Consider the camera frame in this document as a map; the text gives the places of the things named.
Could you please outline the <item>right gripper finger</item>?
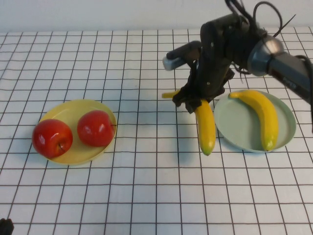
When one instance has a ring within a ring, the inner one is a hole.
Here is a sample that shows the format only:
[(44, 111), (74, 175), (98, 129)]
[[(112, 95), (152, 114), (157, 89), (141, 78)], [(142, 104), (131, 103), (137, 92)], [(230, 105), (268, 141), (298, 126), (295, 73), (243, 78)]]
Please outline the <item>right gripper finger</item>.
[(199, 98), (191, 98), (185, 101), (185, 108), (190, 114), (194, 113), (196, 109), (200, 106), (201, 106), (201, 99)]
[(180, 90), (174, 92), (172, 101), (176, 107), (179, 107), (182, 103), (191, 101), (192, 98), (193, 96), (188, 88), (181, 88)]

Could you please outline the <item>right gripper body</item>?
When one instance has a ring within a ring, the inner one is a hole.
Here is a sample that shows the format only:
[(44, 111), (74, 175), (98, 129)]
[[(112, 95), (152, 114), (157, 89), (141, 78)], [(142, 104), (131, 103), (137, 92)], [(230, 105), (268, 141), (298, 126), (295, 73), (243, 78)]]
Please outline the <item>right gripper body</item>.
[(203, 48), (197, 61), (192, 64), (187, 82), (187, 94), (192, 99), (208, 99), (217, 96), (229, 71), (231, 61), (212, 56)]

